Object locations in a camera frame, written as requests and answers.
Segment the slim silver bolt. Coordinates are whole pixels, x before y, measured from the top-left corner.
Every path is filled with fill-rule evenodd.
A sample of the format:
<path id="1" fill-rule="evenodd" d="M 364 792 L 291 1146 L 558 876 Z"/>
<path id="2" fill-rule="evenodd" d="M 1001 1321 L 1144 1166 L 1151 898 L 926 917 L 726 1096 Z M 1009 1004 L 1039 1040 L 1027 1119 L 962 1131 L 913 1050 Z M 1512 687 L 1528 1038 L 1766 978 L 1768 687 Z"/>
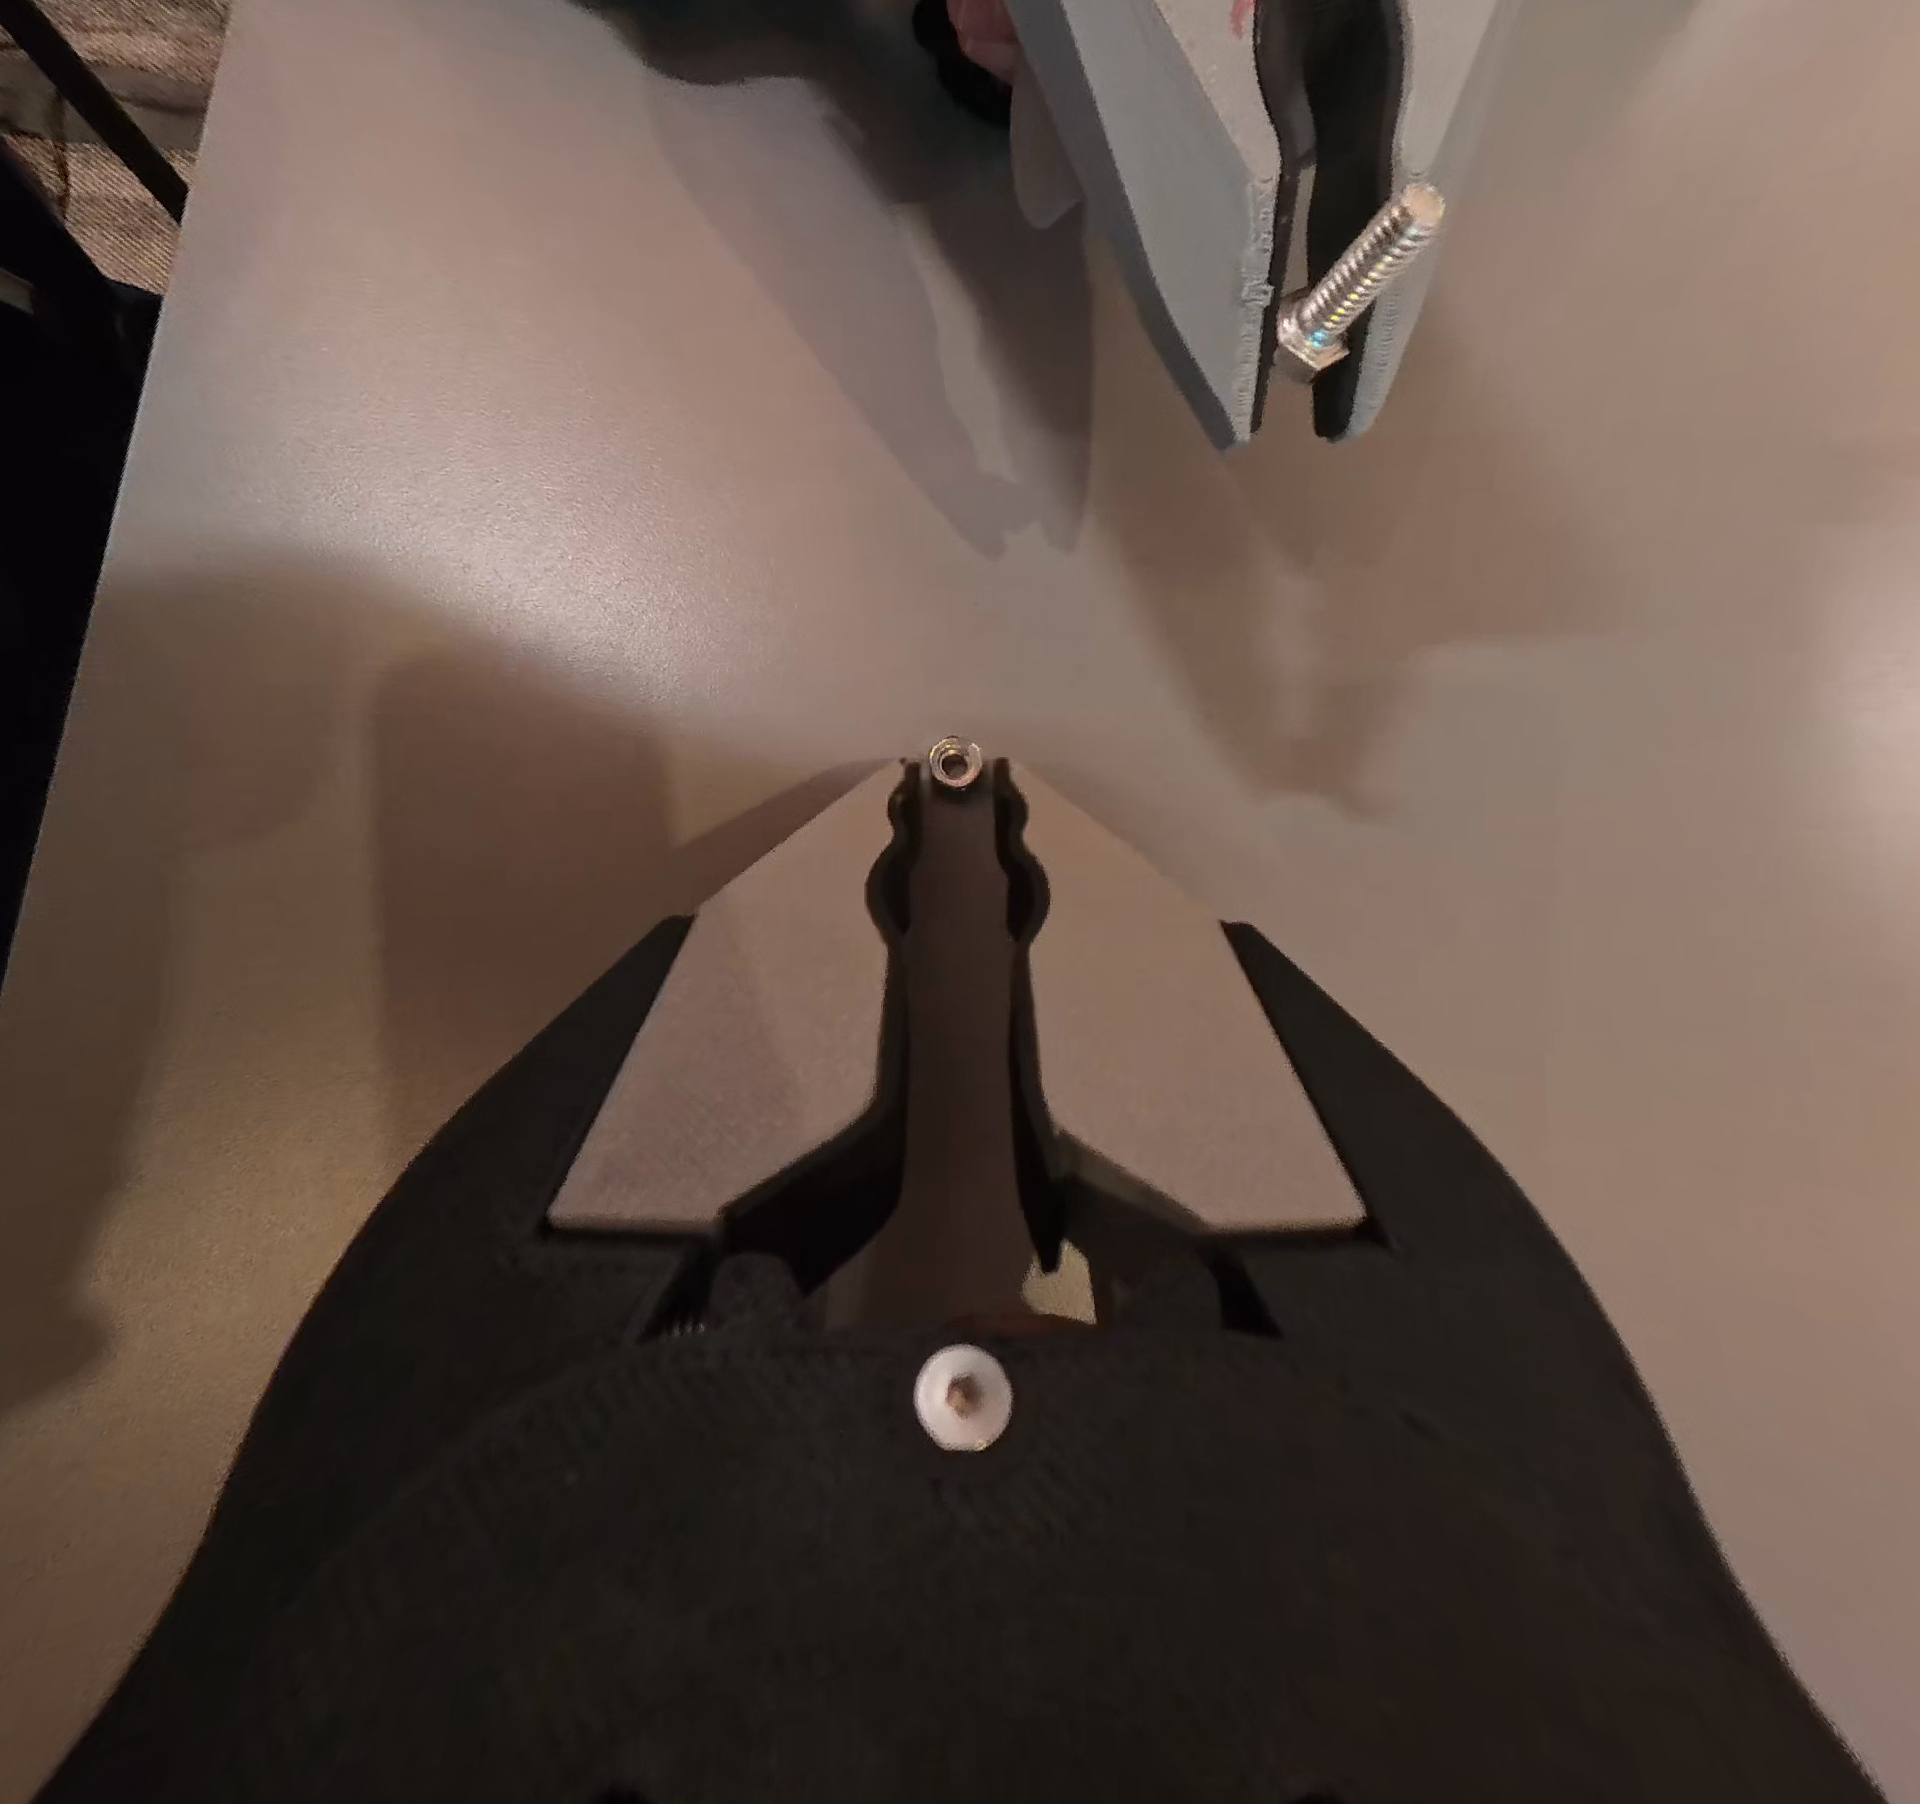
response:
<path id="1" fill-rule="evenodd" d="M 1277 307 L 1274 363 L 1309 384 L 1349 353 L 1356 329 L 1396 280 L 1433 245 L 1446 199 L 1435 185 L 1400 187 L 1308 289 Z"/>

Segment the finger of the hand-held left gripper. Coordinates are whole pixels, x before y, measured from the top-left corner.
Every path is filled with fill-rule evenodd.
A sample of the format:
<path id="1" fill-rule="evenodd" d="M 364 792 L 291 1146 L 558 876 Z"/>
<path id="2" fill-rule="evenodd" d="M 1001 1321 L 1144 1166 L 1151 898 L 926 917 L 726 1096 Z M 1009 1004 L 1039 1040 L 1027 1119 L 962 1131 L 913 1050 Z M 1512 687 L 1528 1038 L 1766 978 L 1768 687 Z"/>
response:
<path id="1" fill-rule="evenodd" d="M 1304 0 L 1305 284 L 1404 185 L 1466 193 L 1522 0 Z"/>
<path id="2" fill-rule="evenodd" d="M 1302 175 L 1313 0 L 1001 0 L 1016 169 L 1044 116 L 1141 329 L 1215 449 L 1257 432 Z"/>

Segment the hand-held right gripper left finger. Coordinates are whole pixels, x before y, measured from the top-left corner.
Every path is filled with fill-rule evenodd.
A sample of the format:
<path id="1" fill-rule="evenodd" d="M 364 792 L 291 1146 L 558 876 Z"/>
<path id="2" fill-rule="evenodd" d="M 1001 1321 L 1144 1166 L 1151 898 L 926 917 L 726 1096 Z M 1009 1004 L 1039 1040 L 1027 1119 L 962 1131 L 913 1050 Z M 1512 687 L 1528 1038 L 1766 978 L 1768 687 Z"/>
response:
<path id="1" fill-rule="evenodd" d="M 872 771 L 709 898 L 546 1211 L 822 1290 L 899 1203 L 920 769 Z"/>

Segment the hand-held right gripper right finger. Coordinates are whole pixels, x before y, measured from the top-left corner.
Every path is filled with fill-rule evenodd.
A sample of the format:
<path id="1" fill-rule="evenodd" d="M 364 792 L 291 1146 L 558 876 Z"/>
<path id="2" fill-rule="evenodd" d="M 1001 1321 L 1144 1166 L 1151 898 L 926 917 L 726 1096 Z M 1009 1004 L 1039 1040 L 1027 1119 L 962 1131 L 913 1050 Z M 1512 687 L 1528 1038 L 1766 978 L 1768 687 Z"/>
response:
<path id="1" fill-rule="evenodd" d="M 1363 1234 L 1368 1211 L 1230 931 L 1036 771 L 996 760 L 1019 1211 L 1109 1323 L 1161 1267 Z"/>

